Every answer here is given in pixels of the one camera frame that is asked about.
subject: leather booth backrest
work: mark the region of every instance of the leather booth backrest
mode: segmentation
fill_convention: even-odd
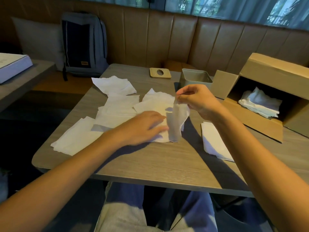
[[[60,23],[86,11],[106,25],[108,62],[160,67],[166,59],[238,74],[252,52],[309,63],[309,32],[77,0],[0,0],[0,40],[19,44],[10,16]]]

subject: open cardboard box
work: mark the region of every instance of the open cardboard box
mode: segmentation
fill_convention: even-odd
[[[238,104],[255,87],[282,100],[278,118],[265,118]],[[283,126],[309,137],[309,68],[253,53],[239,75],[217,71],[211,92],[243,124],[282,143]]]

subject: wooden tabletop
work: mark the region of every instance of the wooden tabletop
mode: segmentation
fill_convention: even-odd
[[[150,78],[149,68],[112,64],[102,77],[127,78],[142,100],[153,88],[175,94],[172,80]],[[93,86],[63,120],[47,141],[35,153],[32,164],[41,171],[54,168],[69,155],[53,151],[56,141],[80,118],[95,118],[98,107],[107,96]],[[170,187],[193,191],[253,197],[240,171],[233,162],[219,160],[203,149],[201,123],[203,119],[191,110],[178,143],[149,143],[124,147],[114,153],[91,177],[126,183]],[[280,160],[309,183],[309,139],[284,128],[284,142],[280,144],[248,128],[260,142]]]
[[[54,62],[32,60],[33,66],[0,84],[0,112],[56,70]]]

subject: sheer curtain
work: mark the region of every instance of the sheer curtain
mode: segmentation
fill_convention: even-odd
[[[165,11],[309,30],[309,0],[166,0]]]
[[[149,8],[149,3],[146,0],[86,0],[86,1],[97,1],[97,2],[133,6],[139,8]]]

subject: leg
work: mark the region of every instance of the leg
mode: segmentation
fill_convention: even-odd
[[[191,191],[176,216],[171,230],[218,232],[209,193]]]
[[[144,186],[109,182],[106,200],[99,216],[95,232],[108,231],[161,231],[147,226],[144,210]]]

